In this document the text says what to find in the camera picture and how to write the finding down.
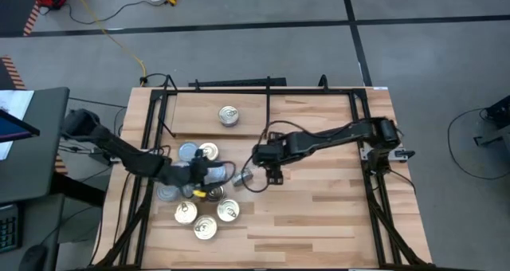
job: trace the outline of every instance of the wooden tabletop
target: wooden tabletop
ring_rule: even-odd
[[[134,88],[131,92],[122,139],[136,147],[141,144],[150,93],[150,88]],[[367,88],[367,96],[372,116],[395,118],[389,91]],[[175,96],[171,96],[167,108],[168,126],[173,120],[174,107]],[[348,99],[341,95],[272,96],[270,116],[271,120],[289,120],[312,132],[351,122]],[[293,129],[276,125],[272,130],[289,132]],[[241,168],[257,138],[195,135],[173,139],[163,133],[162,145],[171,145],[172,159],[178,158],[177,150],[184,141],[216,143],[221,159],[232,160]],[[392,163],[392,168],[410,177],[407,164]],[[282,171],[284,185],[270,186],[260,194],[225,185],[228,197],[238,201],[241,207],[241,215],[235,222],[219,221],[215,204],[198,203],[199,214],[211,214],[218,221],[218,232],[209,241],[197,239],[192,227],[180,226],[174,220],[176,203],[161,202],[153,194],[143,268],[377,267],[356,144],[318,151],[300,162],[282,167]],[[114,167],[95,262],[112,247],[126,176],[122,166]],[[128,213],[133,179],[131,176],[128,180],[119,234]],[[265,174],[256,170],[251,187],[257,189],[264,183]],[[395,227],[419,257],[431,261],[412,187],[394,175],[386,175],[386,187]],[[383,228],[381,230],[386,257],[391,262],[387,234]],[[138,230],[131,240],[129,262],[134,259],[137,237]]]

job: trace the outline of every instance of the yellow cable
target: yellow cable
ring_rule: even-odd
[[[94,22],[100,27],[101,31],[103,32],[103,34],[105,34],[106,36],[108,36],[112,41],[114,41],[122,50],[123,52],[125,52],[126,54],[130,55],[131,57],[135,58],[135,60],[138,62],[138,64],[140,64],[140,66],[142,67],[142,71],[143,71],[143,76],[145,77],[147,75],[147,70],[145,69],[145,65],[143,64],[143,61],[140,60],[130,49],[124,47],[122,44],[120,44],[116,39],[114,39],[112,36],[110,36],[110,34],[108,34],[108,32],[106,32],[106,30],[104,29],[104,27],[101,25],[101,22],[99,21],[99,19],[97,18],[96,14],[90,10],[90,8],[88,8],[88,4],[85,0],[80,0],[81,4],[83,4],[83,6],[85,7],[85,9],[87,10],[87,12],[94,18]]]

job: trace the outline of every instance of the gray concrete floor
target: gray concrete floor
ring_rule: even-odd
[[[88,0],[100,17],[135,0]],[[510,0],[352,0],[358,19],[510,14]],[[77,0],[76,18],[88,20]],[[67,8],[37,20],[35,31],[95,29],[68,19]],[[176,7],[130,7],[109,28],[246,22],[343,20],[343,0],[179,0]],[[388,86],[407,148],[417,155],[410,170],[433,260],[445,267],[503,270],[510,265],[510,179],[473,179],[451,161],[446,128],[457,114],[495,103],[510,92],[510,22],[363,26],[359,28],[375,86]],[[287,77],[289,85],[315,85],[327,74],[332,85],[363,84],[348,27],[246,29],[123,34],[116,38],[144,60],[149,73],[171,73],[179,86],[199,79],[221,81]],[[27,88],[68,86],[71,96],[125,105],[138,85],[139,66],[106,37],[0,39]],[[158,80],[151,84],[158,85]],[[112,127],[116,108],[71,101]],[[453,129],[459,161],[491,177],[510,169],[508,152],[485,150],[472,140],[488,128],[477,115]],[[84,178],[102,166],[67,155],[70,175]],[[96,184],[105,188],[108,177]],[[79,210],[69,202],[66,214]],[[62,230],[58,269],[83,266],[92,252],[99,212]]]

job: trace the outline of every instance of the keyboard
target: keyboard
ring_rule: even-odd
[[[11,251],[22,245],[18,205],[0,206],[0,253]]]

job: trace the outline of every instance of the computer screen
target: computer screen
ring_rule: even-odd
[[[39,130],[0,109],[0,143],[39,136]]]

